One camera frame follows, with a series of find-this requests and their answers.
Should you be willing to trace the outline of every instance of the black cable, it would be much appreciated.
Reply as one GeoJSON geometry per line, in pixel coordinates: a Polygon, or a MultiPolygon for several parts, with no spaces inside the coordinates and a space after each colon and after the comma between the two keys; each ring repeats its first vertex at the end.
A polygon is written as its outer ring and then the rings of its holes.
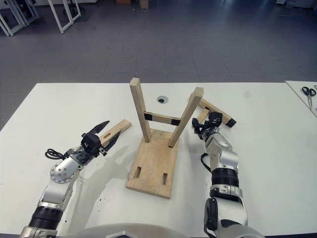
{"type": "Polygon", "coordinates": [[[204,232],[205,232],[210,238],[216,238],[213,234],[211,234],[211,233],[208,232],[206,226],[204,226],[204,232]]]}
{"type": "Polygon", "coordinates": [[[211,173],[211,169],[208,165],[205,164],[204,162],[204,157],[208,156],[207,153],[203,153],[200,157],[200,161],[203,163],[203,166],[211,173]]]}
{"type": "Polygon", "coordinates": [[[53,149],[48,149],[47,152],[45,152],[45,156],[51,160],[64,160],[68,158],[67,154],[62,154],[60,152],[57,152],[53,149]]]}

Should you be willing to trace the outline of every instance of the wooden plank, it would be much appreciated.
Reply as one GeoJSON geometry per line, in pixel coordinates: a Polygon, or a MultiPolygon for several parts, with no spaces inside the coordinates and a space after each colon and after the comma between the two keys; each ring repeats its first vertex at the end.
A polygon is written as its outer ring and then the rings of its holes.
{"type": "Polygon", "coordinates": [[[198,106],[200,106],[203,109],[209,109],[211,112],[222,113],[222,123],[224,123],[228,127],[233,127],[236,123],[236,121],[231,116],[229,116],[227,113],[223,112],[222,110],[220,110],[219,108],[217,108],[216,106],[214,106],[213,104],[211,104],[203,98],[200,100],[198,106]]]}
{"type": "Polygon", "coordinates": [[[174,118],[170,116],[165,116],[161,114],[156,114],[156,113],[144,113],[145,120],[151,120],[151,121],[157,121],[157,122],[162,122],[166,124],[171,124],[171,125],[179,125],[180,123],[180,118],[174,118]]]}
{"type": "Polygon", "coordinates": [[[202,99],[204,94],[204,89],[196,87],[195,91],[192,93],[192,95],[189,98],[188,104],[183,112],[183,115],[180,119],[180,124],[178,127],[174,130],[173,135],[171,136],[169,140],[169,147],[173,147],[175,143],[177,142],[180,134],[184,130],[188,120],[192,116],[194,110],[196,109],[199,101],[202,99]]]}
{"type": "Polygon", "coordinates": [[[199,114],[199,116],[197,117],[197,120],[200,124],[203,124],[205,118],[208,116],[210,110],[204,108],[203,111],[199,114]]]}
{"type": "Polygon", "coordinates": [[[108,142],[115,136],[119,131],[122,133],[127,128],[131,126],[131,122],[129,122],[126,119],[123,119],[121,122],[119,122],[117,125],[115,125],[113,128],[108,130],[106,133],[104,133],[102,136],[99,137],[101,141],[102,146],[107,146],[108,142]]]}
{"type": "Polygon", "coordinates": [[[130,89],[134,101],[135,108],[137,110],[138,118],[140,121],[143,136],[146,142],[151,140],[151,131],[149,122],[144,118],[145,103],[142,94],[141,84],[139,78],[133,78],[130,82],[130,89]]]}
{"type": "Polygon", "coordinates": [[[149,0],[140,0],[141,9],[149,9],[149,0]]]}
{"type": "Polygon", "coordinates": [[[126,187],[165,198],[171,197],[178,141],[168,146],[172,133],[151,129],[151,141],[142,138],[126,187]]]}

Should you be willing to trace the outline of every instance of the robotic arm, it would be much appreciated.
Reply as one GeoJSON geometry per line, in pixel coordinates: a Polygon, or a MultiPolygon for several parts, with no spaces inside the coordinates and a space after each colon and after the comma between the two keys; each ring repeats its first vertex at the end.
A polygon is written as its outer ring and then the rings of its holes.
{"type": "MultiPolygon", "coordinates": [[[[222,114],[217,112],[210,113],[209,120],[204,124],[199,124],[195,118],[192,121],[194,132],[205,142],[207,153],[204,155],[210,157],[211,167],[208,169],[212,173],[210,198],[205,204],[204,231],[211,238],[264,238],[247,226],[248,217],[239,187],[238,156],[219,133],[221,121],[222,114]]],[[[118,132],[106,145],[102,145],[96,134],[108,123],[105,121],[84,133],[81,145],[69,149],[64,155],[52,149],[46,152],[48,158],[62,161],[52,167],[50,182],[29,226],[23,228],[20,238],[56,237],[57,226],[72,196],[73,184],[80,171],[100,153],[105,156],[120,135],[118,132]]]]}
{"type": "Polygon", "coordinates": [[[247,226],[247,212],[239,188],[239,159],[230,143],[219,133],[221,122],[222,114],[217,112],[210,113],[204,124],[199,124],[196,118],[192,120],[194,132],[205,142],[207,153],[204,155],[210,157],[212,174],[210,198],[205,204],[204,232],[211,238],[263,238],[247,226]]]}
{"type": "Polygon", "coordinates": [[[63,161],[52,167],[50,182],[38,202],[29,226],[23,228],[20,238],[56,237],[57,226],[72,196],[73,185],[80,171],[100,153],[105,156],[120,135],[118,132],[107,145],[102,146],[96,134],[108,123],[109,121],[102,122],[88,133],[82,134],[81,145],[69,149],[64,155],[52,149],[46,152],[48,158],[63,159],[63,161]]]}

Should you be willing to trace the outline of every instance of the scissors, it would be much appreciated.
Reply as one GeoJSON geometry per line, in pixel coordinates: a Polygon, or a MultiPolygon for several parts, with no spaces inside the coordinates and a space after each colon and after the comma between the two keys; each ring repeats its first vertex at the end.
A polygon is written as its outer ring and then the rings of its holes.
{"type": "Polygon", "coordinates": [[[312,97],[316,95],[316,91],[312,88],[302,87],[302,92],[307,96],[309,109],[313,110],[312,97]]]}

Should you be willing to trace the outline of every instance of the table surface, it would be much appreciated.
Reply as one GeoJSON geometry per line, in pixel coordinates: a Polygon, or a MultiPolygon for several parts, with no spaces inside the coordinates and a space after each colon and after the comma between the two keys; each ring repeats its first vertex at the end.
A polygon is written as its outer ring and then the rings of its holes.
{"type": "MultiPolygon", "coordinates": [[[[147,111],[180,117],[190,93],[204,98],[237,124],[221,132],[239,156],[239,179],[249,225],[265,236],[317,232],[317,119],[286,83],[142,84],[147,111]],[[157,96],[169,98],[167,104],[157,96]]],[[[194,116],[201,112],[197,108],[194,116]]],[[[81,134],[110,120],[132,122],[106,157],[81,172],[59,235],[111,223],[148,223],[205,237],[203,218],[211,175],[200,162],[203,142],[190,123],[179,142],[171,199],[125,188],[142,138],[128,84],[37,84],[0,132],[0,233],[28,225],[56,161],[81,134]]],[[[174,126],[150,122],[156,129],[174,126]]]]}
{"type": "MultiPolygon", "coordinates": [[[[306,86],[308,88],[313,88],[315,91],[317,91],[317,89],[314,87],[314,85],[317,85],[317,82],[286,81],[286,83],[297,94],[297,96],[303,101],[303,103],[305,103],[308,110],[310,110],[307,96],[302,92],[302,87],[306,86]]],[[[312,103],[313,103],[313,110],[311,112],[317,117],[317,95],[312,97],[312,103]]]]}

